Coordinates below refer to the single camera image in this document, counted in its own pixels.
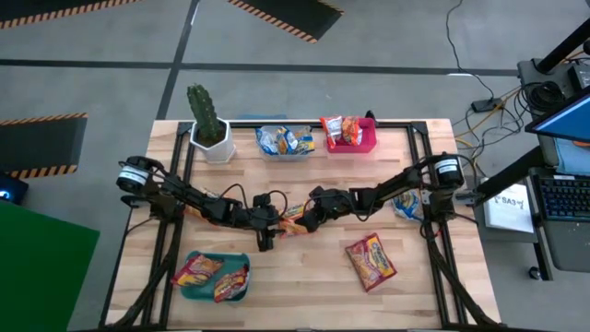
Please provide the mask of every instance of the monitor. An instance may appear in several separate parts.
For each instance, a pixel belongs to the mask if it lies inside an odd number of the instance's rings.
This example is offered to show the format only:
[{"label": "monitor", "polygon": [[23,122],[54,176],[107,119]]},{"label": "monitor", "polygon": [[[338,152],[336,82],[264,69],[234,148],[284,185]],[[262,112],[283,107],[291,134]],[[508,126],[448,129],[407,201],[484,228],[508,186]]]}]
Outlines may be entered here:
[{"label": "monitor", "polygon": [[590,87],[566,100],[558,110],[541,115],[525,130],[590,143]]}]

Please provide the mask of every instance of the plant pot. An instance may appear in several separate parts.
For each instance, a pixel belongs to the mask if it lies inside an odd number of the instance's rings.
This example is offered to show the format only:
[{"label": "plant pot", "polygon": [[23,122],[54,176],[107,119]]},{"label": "plant pot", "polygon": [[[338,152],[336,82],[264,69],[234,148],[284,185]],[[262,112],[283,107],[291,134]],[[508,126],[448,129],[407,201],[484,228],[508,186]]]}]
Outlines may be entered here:
[{"label": "plant pot", "polygon": [[196,141],[196,122],[193,124],[193,129],[191,130],[191,144],[203,152],[208,163],[227,163],[236,152],[236,146],[233,145],[233,138],[231,136],[230,123],[219,118],[218,120],[222,125],[225,126],[225,137],[222,141],[211,147],[204,147]]}]

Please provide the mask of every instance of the gray floor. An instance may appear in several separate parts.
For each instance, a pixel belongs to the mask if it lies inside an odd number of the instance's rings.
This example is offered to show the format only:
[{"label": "gray floor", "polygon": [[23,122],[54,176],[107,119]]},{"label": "gray floor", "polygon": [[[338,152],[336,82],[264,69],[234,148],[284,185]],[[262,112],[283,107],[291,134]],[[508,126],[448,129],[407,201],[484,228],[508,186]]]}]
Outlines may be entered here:
[{"label": "gray floor", "polygon": [[[183,60],[454,67],[444,15],[457,1],[331,1],[347,13],[310,45],[223,1],[202,0]],[[145,0],[0,30],[0,59],[171,62],[189,4]],[[584,0],[466,0],[451,26],[464,67],[515,69],[519,60],[543,56],[589,14]],[[0,120],[90,115],[79,171],[29,180],[27,201],[31,209],[101,231],[71,329],[98,323],[128,214],[114,185],[117,161],[145,151],[168,74],[154,69],[0,66]],[[483,79],[498,95],[518,84],[515,77]],[[472,100],[487,97],[472,77],[181,71],[168,119],[190,117],[184,89],[193,82],[206,85],[219,115],[229,119],[242,113],[315,118],[371,109],[379,117],[457,120]],[[481,129],[498,121],[494,117]],[[455,132],[464,130],[458,125]],[[479,163],[494,174],[536,143],[529,134],[507,138],[487,147]],[[526,276],[535,261],[532,246],[484,243],[484,249],[503,322],[587,330],[590,275],[555,270],[555,281],[534,282]]]}]

